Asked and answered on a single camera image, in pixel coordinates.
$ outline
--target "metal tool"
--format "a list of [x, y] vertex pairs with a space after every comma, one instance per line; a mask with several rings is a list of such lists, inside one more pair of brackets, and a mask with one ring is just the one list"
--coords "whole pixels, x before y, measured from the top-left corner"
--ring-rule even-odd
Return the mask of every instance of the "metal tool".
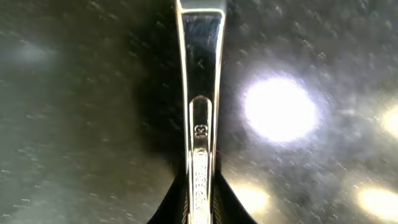
[[188, 223], [213, 223], [226, 0], [176, 0], [183, 81]]

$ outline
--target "chrome wrench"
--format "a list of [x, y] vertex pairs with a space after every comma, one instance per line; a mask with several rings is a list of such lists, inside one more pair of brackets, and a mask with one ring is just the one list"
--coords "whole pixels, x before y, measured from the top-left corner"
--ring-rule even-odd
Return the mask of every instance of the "chrome wrench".
[[176, 0], [183, 81], [188, 223], [213, 223], [226, 0]]

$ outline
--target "dark background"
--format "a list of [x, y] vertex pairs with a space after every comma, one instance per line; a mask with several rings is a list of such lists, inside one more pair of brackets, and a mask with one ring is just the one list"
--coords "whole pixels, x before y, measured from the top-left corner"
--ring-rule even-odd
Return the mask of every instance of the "dark background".
[[[398, 189], [379, 124], [397, 102], [396, 26], [392, 0], [230, 1], [218, 152], [233, 190], [268, 198], [257, 222], [380, 223], [354, 193]], [[0, 223], [153, 216], [184, 158], [176, 27], [171, 0], [0, 0]], [[312, 93], [306, 139], [248, 125], [244, 94], [270, 73]]]

